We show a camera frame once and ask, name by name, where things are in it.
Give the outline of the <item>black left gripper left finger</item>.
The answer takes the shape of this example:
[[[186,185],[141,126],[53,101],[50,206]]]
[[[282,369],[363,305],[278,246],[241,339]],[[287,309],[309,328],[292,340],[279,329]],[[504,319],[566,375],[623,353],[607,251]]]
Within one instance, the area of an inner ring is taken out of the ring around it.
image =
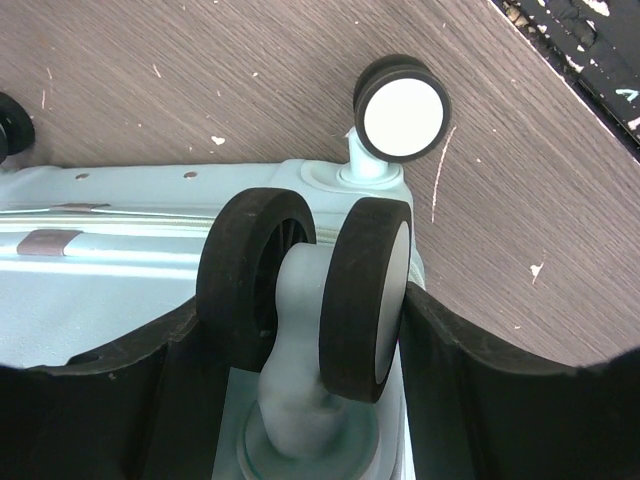
[[[1,476],[209,479],[228,376],[194,300],[64,366],[4,366]]]

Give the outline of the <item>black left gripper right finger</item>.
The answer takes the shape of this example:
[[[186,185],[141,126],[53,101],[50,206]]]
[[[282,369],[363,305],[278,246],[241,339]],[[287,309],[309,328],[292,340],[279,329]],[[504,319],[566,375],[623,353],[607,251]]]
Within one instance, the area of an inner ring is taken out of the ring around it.
[[[416,284],[400,354],[420,479],[635,479],[639,353],[572,367],[510,344]]]

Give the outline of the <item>mint green suitcase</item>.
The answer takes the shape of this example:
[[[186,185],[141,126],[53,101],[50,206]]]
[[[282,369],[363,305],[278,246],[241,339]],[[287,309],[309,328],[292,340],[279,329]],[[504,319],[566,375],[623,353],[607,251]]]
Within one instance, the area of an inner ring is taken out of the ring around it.
[[[402,54],[353,93],[344,165],[34,168],[1,180],[1,369],[64,366],[194,300],[229,376],[209,479],[420,479],[400,354],[424,290],[403,166],[451,118]]]

